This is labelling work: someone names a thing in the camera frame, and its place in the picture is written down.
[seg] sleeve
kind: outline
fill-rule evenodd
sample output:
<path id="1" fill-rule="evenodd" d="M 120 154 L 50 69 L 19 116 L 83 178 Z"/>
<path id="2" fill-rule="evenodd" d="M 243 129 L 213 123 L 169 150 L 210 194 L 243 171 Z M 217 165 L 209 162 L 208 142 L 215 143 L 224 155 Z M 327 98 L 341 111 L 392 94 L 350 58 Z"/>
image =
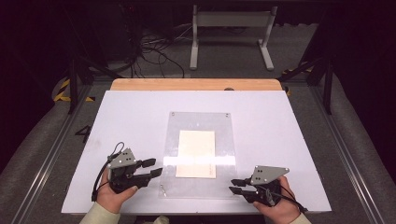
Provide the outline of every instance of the sleeve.
<path id="1" fill-rule="evenodd" d="M 120 214 L 114 214 L 107 211 L 99 203 L 94 203 L 90 211 L 79 222 L 80 224 L 117 224 L 120 220 Z"/>
<path id="2" fill-rule="evenodd" d="M 306 216 L 301 213 L 294 221 L 292 221 L 290 224 L 311 224 L 311 222 L 306 218 Z"/>

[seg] white metal frame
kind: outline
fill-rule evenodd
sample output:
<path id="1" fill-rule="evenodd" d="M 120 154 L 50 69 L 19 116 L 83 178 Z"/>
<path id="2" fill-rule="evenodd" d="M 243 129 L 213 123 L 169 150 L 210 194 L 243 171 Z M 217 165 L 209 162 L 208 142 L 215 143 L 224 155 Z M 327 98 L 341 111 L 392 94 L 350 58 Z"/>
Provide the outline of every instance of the white metal frame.
<path id="1" fill-rule="evenodd" d="M 243 26 L 265 27 L 263 39 L 258 40 L 262 57 L 269 71 L 274 70 L 270 54 L 267 49 L 268 39 L 274 24 L 277 7 L 271 11 L 259 12 L 223 12 L 223 11 L 198 11 L 194 5 L 192 12 L 192 48 L 190 70 L 198 68 L 198 27 L 199 26 Z"/>

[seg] dark floor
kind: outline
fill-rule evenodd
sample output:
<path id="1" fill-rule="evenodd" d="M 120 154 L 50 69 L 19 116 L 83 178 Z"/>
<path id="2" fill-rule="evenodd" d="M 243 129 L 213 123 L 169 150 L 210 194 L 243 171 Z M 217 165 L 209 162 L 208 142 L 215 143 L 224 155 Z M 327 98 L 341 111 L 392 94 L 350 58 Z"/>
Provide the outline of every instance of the dark floor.
<path id="1" fill-rule="evenodd" d="M 297 65 L 315 29 L 314 25 L 275 27 L 268 46 L 276 68 L 272 72 L 265 69 L 256 44 L 261 31 L 256 29 L 247 29 L 239 35 L 223 30 L 202 33 L 196 71 L 188 69 L 189 39 L 181 39 L 165 52 L 184 68 L 186 77 L 274 78 Z M 149 60 L 157 58 L 153 53 L 147 55 Z M 169 62 L 161 68 L 142 60 L 139 65 L 141 71 L 136 69 L 140 77 L 161 77 L 161 69 L 165 77 L 181 77 L 180 68 Z M 131 71 L 122 75 L 129 77 Z M 75 133 L 86 125 L 93 125 L 110 85 L 111 79 L 99 76 L 92 86 L 81 86 L 81 97 L 93 96 L 94 102 L 82 101 L 72 115 L 67 114 L 69 103 L 56 102 L 26 137 L 0 175 L 1 223 L 78 223 L 81 220 L 80 216 L 61 214 L 67 186 L 84 148 L 83 136 Z M 335 77 L 333 81 L 331 116 L 324 113 L 320 103 L 321 85 L 307 87 L 304 75 L 283 85 L 290 88 L 291 106 L 333 210 L 308 213 L 308 218 L 313 223 L 396 223 L 393 197 L 396 187 L 338 79 Z M 134 217 L 122 216 L 120 223 L 134 223 Z"/>

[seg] white table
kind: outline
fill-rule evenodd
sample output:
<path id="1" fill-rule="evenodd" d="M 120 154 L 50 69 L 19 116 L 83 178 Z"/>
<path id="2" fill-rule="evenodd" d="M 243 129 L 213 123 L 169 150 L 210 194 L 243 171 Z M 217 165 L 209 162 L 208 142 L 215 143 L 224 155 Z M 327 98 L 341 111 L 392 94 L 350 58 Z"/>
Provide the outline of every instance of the white table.
<path id="1" fill-rule="evenodd" d="M 130 147 L 139 160 L 156 158 L 152 169 L 162 167 L 170 111 L 231 113 L 238 174 L 235 178 L 250 177 L 255 165 L 290 168 L 287 178 L 297 201 L 310 211 L 331 211 L 285 92 L 107 91 L 62 212 L 89 211 L 95 178 L 118 142 Z M 242 197 L 235 200 L 160 198 L 160 180 L 152 179 L 147 188 L 140 189 L 124 203 L 121 212 L 146 216 L 257 214 Z"/>

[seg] hand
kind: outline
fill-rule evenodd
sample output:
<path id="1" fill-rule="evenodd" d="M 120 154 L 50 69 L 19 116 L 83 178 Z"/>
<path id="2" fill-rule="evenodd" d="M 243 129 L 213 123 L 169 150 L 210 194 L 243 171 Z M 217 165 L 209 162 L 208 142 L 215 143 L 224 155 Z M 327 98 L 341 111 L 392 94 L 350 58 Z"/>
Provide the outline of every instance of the hand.
<path id="1" fill-rule="evenodd" d="M 288 179 L 282 175 L 278 180 L 280 185 L 288 190 L 294 197 L 294 193 L 289 187 Z M 281 193 L 286 197 L 292 198 L 284 189 L 281 190 Z M 298 206 L 295 203 L 284 199 L 281 199 L 274 207 L 268 207 L 267 205 L 258 202 L 254 202 L 253 205 L 265 216 L 271 218 L 275 224 L 289 224 L 300 215 Z"/>
<path id="2" fill-rule="evenodd" d="M 137 191 L 137 186 L 133 186 L 125 191 L 117 194 L 108 184 L 108 170 L 107 168 L 103 171 L 100 185 L 102 186 L 98 190 L 98 197 L 96 202 L 104 207 L 107 211 L 118 214 L 120 212 L 122 204 L 134 196 Z"/>

